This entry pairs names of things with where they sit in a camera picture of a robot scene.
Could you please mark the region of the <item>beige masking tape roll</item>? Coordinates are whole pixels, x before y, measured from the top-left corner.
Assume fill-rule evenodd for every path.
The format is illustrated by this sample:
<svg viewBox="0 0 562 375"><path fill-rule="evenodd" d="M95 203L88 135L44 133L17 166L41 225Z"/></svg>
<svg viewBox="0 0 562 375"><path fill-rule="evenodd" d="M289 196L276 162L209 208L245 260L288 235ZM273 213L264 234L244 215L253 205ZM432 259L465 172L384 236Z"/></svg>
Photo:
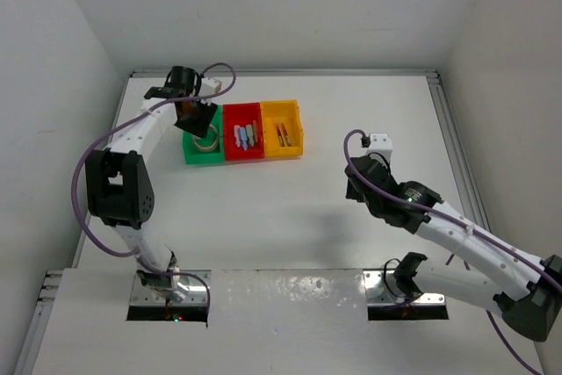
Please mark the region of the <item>beige masking tape roll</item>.
<svg viewBox="0 0 562 375"><path fill-rule="evenodd" d="M192 143L196 150L210 153L219 146L219 131L215 125L210 125L205 137L192 135Z"/></svg>

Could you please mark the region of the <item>orange pen cap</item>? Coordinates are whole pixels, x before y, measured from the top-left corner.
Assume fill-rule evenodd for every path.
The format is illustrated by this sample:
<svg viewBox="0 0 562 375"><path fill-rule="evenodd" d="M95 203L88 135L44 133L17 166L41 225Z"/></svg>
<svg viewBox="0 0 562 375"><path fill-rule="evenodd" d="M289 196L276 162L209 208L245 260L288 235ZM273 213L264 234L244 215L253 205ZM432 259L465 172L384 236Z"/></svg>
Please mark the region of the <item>orange pen cap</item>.
<svg viewBox="0 0 562 375"><path fill-rule="evenodd" d="M258 146L259 145L259 131L258 131L258 125L257 125L257 121L254 119L252 121L252 131L253 131L253 141L254 141L254 145Z"/></svg>

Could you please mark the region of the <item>pink gel pen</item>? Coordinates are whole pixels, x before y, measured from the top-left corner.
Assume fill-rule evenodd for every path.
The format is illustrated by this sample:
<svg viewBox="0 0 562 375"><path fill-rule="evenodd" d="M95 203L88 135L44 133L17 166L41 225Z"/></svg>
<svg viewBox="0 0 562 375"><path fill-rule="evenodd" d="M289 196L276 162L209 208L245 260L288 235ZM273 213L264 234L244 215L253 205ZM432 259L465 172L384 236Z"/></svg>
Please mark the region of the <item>pink gel pen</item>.
<svg viewBox="0 0 562 375"><path fill-rule="evenodd" d="M276 123L276 131L277 131L277 138L278 138L278 142L279 142L279 146L281 148L285 147L285 138L281 129L281 126Z"/></svg>

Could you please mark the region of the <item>red gel pen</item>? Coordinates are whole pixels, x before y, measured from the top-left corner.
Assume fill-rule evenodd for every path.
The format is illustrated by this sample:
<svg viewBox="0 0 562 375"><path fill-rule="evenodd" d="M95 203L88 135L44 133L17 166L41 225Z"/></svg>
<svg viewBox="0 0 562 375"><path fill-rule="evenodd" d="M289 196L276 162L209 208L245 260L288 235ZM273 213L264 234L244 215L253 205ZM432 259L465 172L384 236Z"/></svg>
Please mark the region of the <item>red gel pen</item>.
<svg viewBox="0 0 562 375"><path fill-rule="evenodd" d="M283 130L283 134L285 137L285 145L287 147L291 147L292 146L292 138L291 138L291 133L288 129L288 126L285 123L281 124L282 130Z"/></svg>

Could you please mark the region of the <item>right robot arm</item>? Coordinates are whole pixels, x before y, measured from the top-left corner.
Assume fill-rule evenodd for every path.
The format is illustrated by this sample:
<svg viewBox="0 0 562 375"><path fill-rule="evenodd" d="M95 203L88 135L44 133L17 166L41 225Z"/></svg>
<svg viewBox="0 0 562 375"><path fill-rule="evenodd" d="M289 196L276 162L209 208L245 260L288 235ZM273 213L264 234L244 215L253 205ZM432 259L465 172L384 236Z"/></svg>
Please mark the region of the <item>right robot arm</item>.
<svg viewBox="0 0 562 375"><path fill-rule="evenodd" d="M427 186L397 183L383 162L351 157L346 196L366 204L386 224L433 242L465 261L470 271L447 270L426 255L399 260L391 285L413 299L439 292L499 315L516 333L544 342L561 310L561 258L521 251L462 217Z"/></svg>

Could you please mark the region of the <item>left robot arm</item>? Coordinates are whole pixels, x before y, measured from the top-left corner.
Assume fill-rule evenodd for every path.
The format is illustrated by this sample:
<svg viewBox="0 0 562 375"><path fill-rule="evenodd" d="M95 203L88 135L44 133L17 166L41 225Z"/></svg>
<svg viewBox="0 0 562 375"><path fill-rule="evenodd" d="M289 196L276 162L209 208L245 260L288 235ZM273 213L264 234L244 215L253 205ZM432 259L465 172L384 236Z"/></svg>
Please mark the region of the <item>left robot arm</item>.
<svg viewBox="0 0 562 375"><path fill-rule="evenodd" d="M138 114L102 149L85 159L88 209L125 243L136 258L144 285L169 293L177 288L179 269L172 250L148 230L155 194L147 163L172 127L199 138L207 136L218 110L213 97L221 83L194 69L175 66L161 87L143 96Z"/></svg>

